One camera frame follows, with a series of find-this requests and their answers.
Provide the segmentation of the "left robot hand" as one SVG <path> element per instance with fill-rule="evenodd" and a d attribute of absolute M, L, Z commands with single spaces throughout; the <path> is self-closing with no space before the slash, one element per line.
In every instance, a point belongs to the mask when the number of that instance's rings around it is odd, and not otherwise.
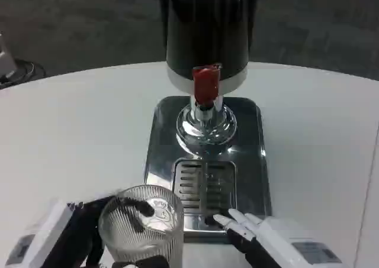
<path fill-rule="evenodd" d="M 55 200 L 29 226 L 6 267 L 180 267 L 183 207 L 161 186 L 117 190 L 88 202 Z"/>

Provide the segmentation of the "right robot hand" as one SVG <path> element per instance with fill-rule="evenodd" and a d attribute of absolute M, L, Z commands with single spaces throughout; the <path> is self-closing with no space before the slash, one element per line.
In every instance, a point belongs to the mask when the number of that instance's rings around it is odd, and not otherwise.
<path fill-rule="evenodd" d="M 230 243 L 251 267 L 345 267 L 342 260 L 291 219 L 228 209 L 227 215 L 214 214 Z"/>

